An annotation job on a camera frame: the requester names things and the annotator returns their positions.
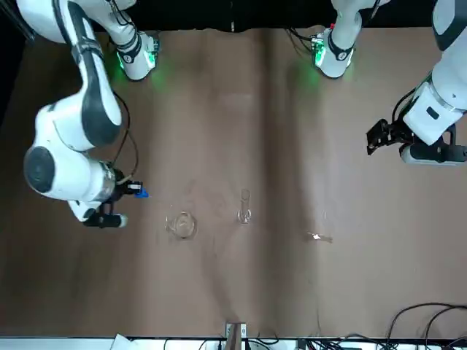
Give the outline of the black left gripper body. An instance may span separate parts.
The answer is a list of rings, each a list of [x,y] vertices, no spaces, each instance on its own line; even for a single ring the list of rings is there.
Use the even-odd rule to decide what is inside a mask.
[[[413,144],[416,137],[405,122],[392,122],[387,126],[387,145]]]

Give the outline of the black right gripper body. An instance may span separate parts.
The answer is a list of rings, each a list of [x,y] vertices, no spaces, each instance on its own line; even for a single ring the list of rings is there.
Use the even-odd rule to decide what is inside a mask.
[[[124,175],[119,169],[114,169],[113,172],[115,175],[115,186],[110,199],[120,200],[124,195],[132,195],[133,191],[130,188],[131,177]]]

